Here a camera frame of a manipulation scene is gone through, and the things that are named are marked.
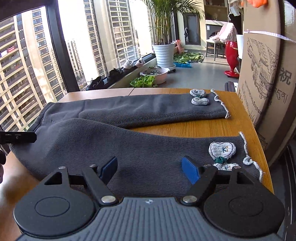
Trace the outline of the dark grey knit pants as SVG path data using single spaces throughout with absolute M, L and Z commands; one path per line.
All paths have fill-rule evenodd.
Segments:
M 118 170 L 108 184 L 117 196 L 180 197 L 191 187 L 181 159 L 191 157 L 198 165 L 215 165 L 218 157 L 226 164 L 245 169 L 257 180 L 263 176 L 251 159 L 243 133 L 236 137 L 177 138 L 135 132 L 152 126 L 194 120 L 227 119 L 229 111 L 212 90 L 207 105 L 192 104 L 186 94 L 117 96 L 47 104 L 30 131 L 32 144 L 13 144 L 16 158 L 39 179 L 64 166 L 71 174 L 84 167 L 103 166 L 111 158 Z

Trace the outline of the black shoe on sill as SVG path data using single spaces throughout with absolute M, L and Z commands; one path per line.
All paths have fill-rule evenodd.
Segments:
M 95 80 L 91 81 L 91 83 L 86 87 L 85 91 L 102 89 L 103 87 L 104 81 L 102 80 L 102 77 L 99 76 Z

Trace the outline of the black shoe near basin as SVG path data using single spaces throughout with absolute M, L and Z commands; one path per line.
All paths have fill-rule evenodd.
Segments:
M 124 71 L 121 68 L 113 68 L 107 76 L 108 82 L 117 82 L 123 78 Z

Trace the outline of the green leafy vegetable bunch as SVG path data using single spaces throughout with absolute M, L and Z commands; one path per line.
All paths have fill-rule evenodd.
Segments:
M 153 88 L 157 87 L 154 75 L 145 75 L 135 78 L 134 80 L 130 81 L 130 87 L 133 88 Z

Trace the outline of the pink basin with plants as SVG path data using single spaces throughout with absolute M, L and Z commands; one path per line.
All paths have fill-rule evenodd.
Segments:
M 166 81 L 169 72 L 169 68 L 149 67 L 140 72 L 140 76 L 152 76 L 154 77 L 155 84 L 159 85 Z

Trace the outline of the blue bag on floor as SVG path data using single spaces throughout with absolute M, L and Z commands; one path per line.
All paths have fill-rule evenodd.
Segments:
M 178 68 L 192 68 L 192 65 L 191 63 L 178 63 L 178 62 L 175 62 L 174 63 L 176 67 Z

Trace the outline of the large printed cardboard box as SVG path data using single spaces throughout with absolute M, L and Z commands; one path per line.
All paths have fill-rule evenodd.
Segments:
M 237 93 L 272 165 L 295 134 L 295 1 L 244 2 Z

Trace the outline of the white shoe on sill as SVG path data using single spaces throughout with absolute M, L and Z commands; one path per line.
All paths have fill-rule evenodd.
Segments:
M 133 61 L 127 59 L 123 65 L 123 69 L 131 69 L 133 67 Z

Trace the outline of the green vegetables on floor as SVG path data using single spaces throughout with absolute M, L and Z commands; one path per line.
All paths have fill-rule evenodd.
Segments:
M 202 53 L 182 53 L 174 55 L 174 62 L 180 64 L 187 64 L 192 62 L 202 63 L 205 56 Z

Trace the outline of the pink shoe on sill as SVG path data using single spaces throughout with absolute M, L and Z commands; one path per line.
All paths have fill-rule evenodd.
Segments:
M 137 60 L 137 62 L 135 63 L 135 66 L 137 67 L 137 68 L 141 68 L 142 66 L 144 66 L 145 65 L 145 61 L 142 59 L 142 58 L 139 58 L 138 60 Z

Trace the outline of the wooden stool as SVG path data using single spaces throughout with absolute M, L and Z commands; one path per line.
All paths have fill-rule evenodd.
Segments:
M 207 57 L 208 54 L 214 55 L 214 61 L 216 60 L 216 58 L 218 58 L 219 55 L 221 55 L 222 58 L 226 57 L 225 44 L 221 41 L 213 41 L 211 39 L 207 39 L 205 56 Z

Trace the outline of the pink cloth on stool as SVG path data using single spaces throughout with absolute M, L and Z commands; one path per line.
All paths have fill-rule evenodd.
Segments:
M 237 31 L 234 24 L 229 22 L 222 26 L 217 35 L 210 37 L 210 40 L 226 44 L 227 41 L 236 42 L 236 35 Z

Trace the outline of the potted palm in white pot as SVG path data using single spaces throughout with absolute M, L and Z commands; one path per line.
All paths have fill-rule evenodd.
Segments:
M 171 36 L 171 22 L 174 13 L 196 14 L 202 19 L 205 16 L 199 1 L 143 1 L 151 13 L 154 32 L 153 51 L 157 59 L 157 65 L 175 71 L 174 48 Z

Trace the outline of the orange plush foot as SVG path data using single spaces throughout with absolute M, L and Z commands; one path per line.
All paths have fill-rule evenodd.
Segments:
M 240 3 L 241 7 L 246 6 L 247 4 L 250 4 L 251 6 L 255 8 L 259 8 L 261 6 L 267 6 L 268 5 L 268 0 L 242 0 Z

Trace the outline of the red pedestal vase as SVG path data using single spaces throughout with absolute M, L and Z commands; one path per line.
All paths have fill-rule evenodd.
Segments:
M 225 48 L 226 60 L 228 65 L 230 66 L 230 70 L 224 71 L 224 74 L 227 77 L 231 78 L 239 78 L 239 74 L 234 71 L 234 69 L 238 65 L 238 46 L 237 42 L 234 41 L 227 41 L 226 48 Z

